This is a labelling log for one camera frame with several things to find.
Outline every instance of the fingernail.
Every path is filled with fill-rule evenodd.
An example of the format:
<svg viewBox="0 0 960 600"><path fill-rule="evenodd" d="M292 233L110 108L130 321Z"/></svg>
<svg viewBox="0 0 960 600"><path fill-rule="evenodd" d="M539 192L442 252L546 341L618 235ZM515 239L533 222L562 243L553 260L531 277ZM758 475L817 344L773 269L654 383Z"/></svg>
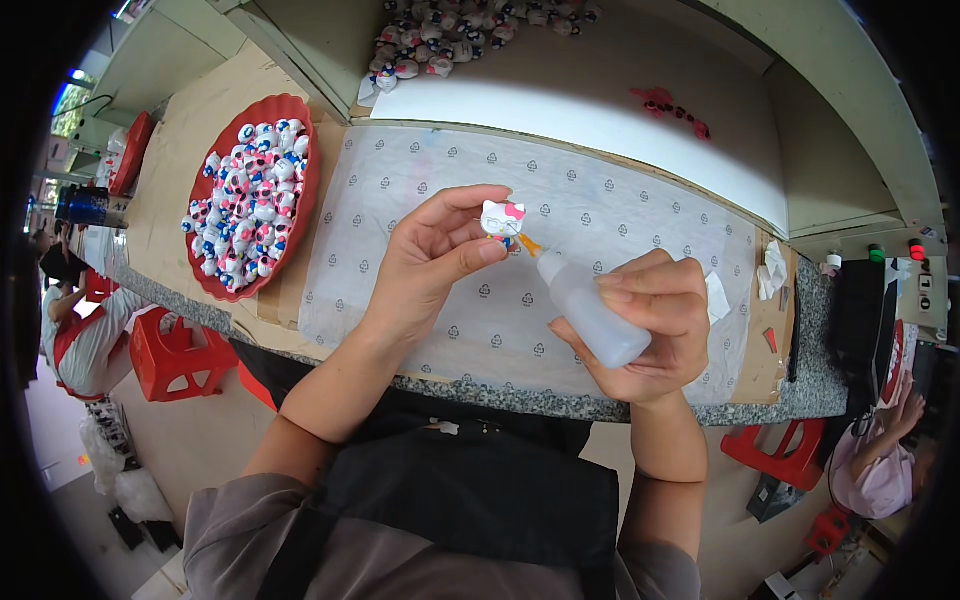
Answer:
<svg viewBox="0 0 960 600"><path fill-rule="evenodd" d="M480 245L479 251L480 257L483 258L483 261L487 264L497 262L507 255L507 249L503 246L502 242L497 240L485 240L484 243Z"/></svg>
<svg viewBox="0 0 960 600"><path fill-rule="evenodd" d="M607 273L594 277L593 280L597 282L597 285L616 285L620 281L623 281L623 275L620 273Z"/></svg>
<svg viewBox="0 0 960 600"><path fill-rule="evenodd" d="M634 299L634 295L626 290L618 290L615 287L606 285L600 286L600 296L614 302L629 302Z"/></svg>

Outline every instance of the black apron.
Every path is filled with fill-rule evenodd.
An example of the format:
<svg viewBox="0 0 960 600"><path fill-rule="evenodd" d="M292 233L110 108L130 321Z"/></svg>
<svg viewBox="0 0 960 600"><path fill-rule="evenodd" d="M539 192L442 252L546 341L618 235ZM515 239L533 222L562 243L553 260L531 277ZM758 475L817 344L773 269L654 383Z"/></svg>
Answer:
<svg viewBox="0 0 960 600"><path fill-rule="evenodd" d="M615 597L616 471L494 422L446 417L459 425L450 435L383 404L304 503L258 599L303 598L341 517L381 523L449 552L572 568L587 600Z"/></svg>

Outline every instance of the red plastic stool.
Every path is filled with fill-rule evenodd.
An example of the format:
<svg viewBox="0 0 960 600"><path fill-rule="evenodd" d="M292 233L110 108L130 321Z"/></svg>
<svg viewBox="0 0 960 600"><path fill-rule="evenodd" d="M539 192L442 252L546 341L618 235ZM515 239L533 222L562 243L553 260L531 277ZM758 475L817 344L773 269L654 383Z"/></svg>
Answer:
<svg viewBox="0 0 960 600"><path fill-rule="evenodd" d="M256 377L253 376L253 373L247 369L247 366L244 365L243 362L237 365L237 374L240 375L240 383L248 392L256 396L256 399L266 404L270 410L277 412L276 405L274 404L274 397L270 394L270 390L264 387L262 383L257 381Z"/></svg>
<svg viewBox="0 0 960 600"><path fill-rule="evenodd" d="M847 516L831 504L813 520L813 531L804 538L804 543L821 555L821 558L833 554L843 538L850 531Z"/></svg>
<svg viewBox="0 0 960 600"><path fill-rule="evenodd" d="M219 333L206 327L206 348L193 348L192 330L183 326L183 317L177 318L170 333L161 335L160 319L168 312L166 308L155 308L133 322L130 358L143 395L149 402L170 402L221 394L217 384L239 362L233 348ZM210 371L202 387L194 378L194 373L201 371ZM170 384L181 376L186 377L186 389L168 391Z"/></svg>
<svg viewBox="0 0 960 600"><path fill-rule="evenodd" d="M119 289L118 283L101 277L93 267L86 270L86 301L99 304Z"/></svg>
<svg viewBox="0 0 960 600"><path fill-rule="evenodd" d="M773 456L762 452L756 446L756 434L762 425L751 425L743 430L739 436L724 436L720 442L720 449L724 454L747 467L755 468L781 481L785 481L795 488L810 492L817 486L820 476L824 472L813 462L817 453L817 445L824 435L823 419L794 420L786 430L786 435L780 440L780 447ZM790 456L786 448L790 446L797 427L804 424L804 436L800 445Z"/></svg>

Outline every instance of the squeeze bottle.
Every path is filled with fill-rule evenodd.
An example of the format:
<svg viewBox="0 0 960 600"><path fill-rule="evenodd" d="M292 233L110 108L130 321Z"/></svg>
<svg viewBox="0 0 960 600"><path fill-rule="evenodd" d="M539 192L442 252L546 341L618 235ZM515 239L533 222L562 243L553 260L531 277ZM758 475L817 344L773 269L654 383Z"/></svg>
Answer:
<svg viewBox="0 0 960 600"><path fill-rule="evenodd" d="M607 307L586 267L545 253L537 260L537 271L550 287L550 299L604 367L623 367L650 346L649 331Z"/></svg>

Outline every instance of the granite countertop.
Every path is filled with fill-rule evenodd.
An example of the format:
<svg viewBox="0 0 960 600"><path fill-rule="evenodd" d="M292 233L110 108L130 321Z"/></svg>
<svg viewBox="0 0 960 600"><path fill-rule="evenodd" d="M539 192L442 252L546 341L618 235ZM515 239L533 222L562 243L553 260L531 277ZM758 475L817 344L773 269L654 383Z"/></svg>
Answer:
<svg viewBox="0 0 960 600"><path fill-rule="evenodd" d="M122 235L114 244L122 246ZM120 252L110 252L112 259L107 266L109 278L185 319L219 331L229 338L252 343L246 334L231 325L229 313L209 304L188 300L182 294L146 278L126 264L122 249L117 250ZM813 263L801 257L796 287L801 307L799 335L794 337L794 343L800 344L796 381L782 382L780 402L776 404L693 405L693 412L702 425L775 423L833 417L846 411L847 387L839 371L831 365L826 348L832 280L821 276ZM315 365L319 362L305 356L271 351L305 364ZM393 385L426 396L519 413L579 420L630 421L628 405L607 398L566 396L550 391L525 392L512 387L493 388L465 381L440 383L402 375L394 378Z"/></svg>

